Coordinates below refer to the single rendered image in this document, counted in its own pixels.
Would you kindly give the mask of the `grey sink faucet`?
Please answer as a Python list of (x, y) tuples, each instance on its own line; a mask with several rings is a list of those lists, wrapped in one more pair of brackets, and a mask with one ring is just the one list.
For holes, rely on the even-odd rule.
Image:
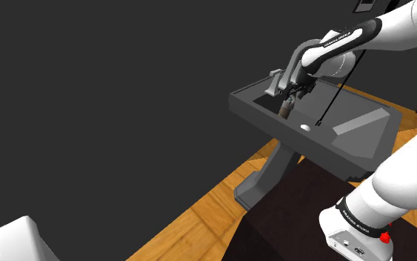
[(283, 74), (284, 74), (284, 70), (282, 69), (276, 69), (276, 70), (270, 71), (272, 82), (270, 83), (270, 86), (268, 87), (268, 89), (264, 91), (266, 94), (272, 97), (282, 94), (284, 89), (281, 88), (279, 84), (280, 84)]

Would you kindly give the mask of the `brown and grey bottle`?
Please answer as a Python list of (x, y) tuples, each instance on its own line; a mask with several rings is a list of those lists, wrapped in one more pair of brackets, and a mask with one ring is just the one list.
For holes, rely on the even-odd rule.
[(278, 115), (283, 119), (287, 119), (294, 108), (294, 104), (295, 100), (292, 97), (285, 99), (281, 104)]

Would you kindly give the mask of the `dark robot stand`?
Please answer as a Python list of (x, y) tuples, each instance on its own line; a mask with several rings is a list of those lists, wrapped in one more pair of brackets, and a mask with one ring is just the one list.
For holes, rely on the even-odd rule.
[(327, 245), (318, 216), (353, 190), (301, 160), (243, 216), (221, 261), (347, 261)]

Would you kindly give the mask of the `grey pedestal sink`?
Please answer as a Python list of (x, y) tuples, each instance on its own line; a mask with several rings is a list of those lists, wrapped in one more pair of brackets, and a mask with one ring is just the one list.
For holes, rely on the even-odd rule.
[(278, 115), (282, 97), (264, 91), (268, 76), (232, 92), (229, 109), (277, 139), (260, 171), (234, 190), (234, 198), (250, 210), (304, 156), (343, 181), (360, 182), (391, 155), (402, 115), (395, 108), (342, 89), (320, 126), (320, 119), (338, 87), (318, 80), (313, 91), (296, 101), (289, 117)]

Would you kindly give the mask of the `thin black rod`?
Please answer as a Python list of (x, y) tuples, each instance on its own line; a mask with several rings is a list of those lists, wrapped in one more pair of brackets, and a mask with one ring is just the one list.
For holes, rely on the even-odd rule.
[[(390, 0), (389, 4), (387, 5), (386, 10), (384, 11), (384, 14), (389, 13), (390, 11), (396, 9), (398, 7), (400, 1), (401, 0)], [(362, 60), (362, 58), (364, 57), (364, 55), (365, 55), (366, 52), (367, 52), (366, 50), (363, 50), (361, 52), (361, 55), (356, 59), (356, 63), (354, 65), (354, 67), (351, 69), (351, 71), (345, 77), (344, 81), (340, 84), (340, 87), (337, 90), (335, 96), (330, 101), (329, 105), (327, 106), (326, 110), (324, 111), (324, 113), (322, 114), (322, 116), (320, 117), (320, 119), (316, 122), (316, 126), (320, 126), (321, 125), (321, 123), (322, 123), (324, 117), (326, 116), (328, 110), (331, 108), (331, 106), (333, 105), (334, 101), (336, 100), (336, 97), (339, 95), (339, 93), (341, 92), (342, 88), (345, 86), (347, 80), (352, 76), (353, 71), (358, 67), (359, 62)]]

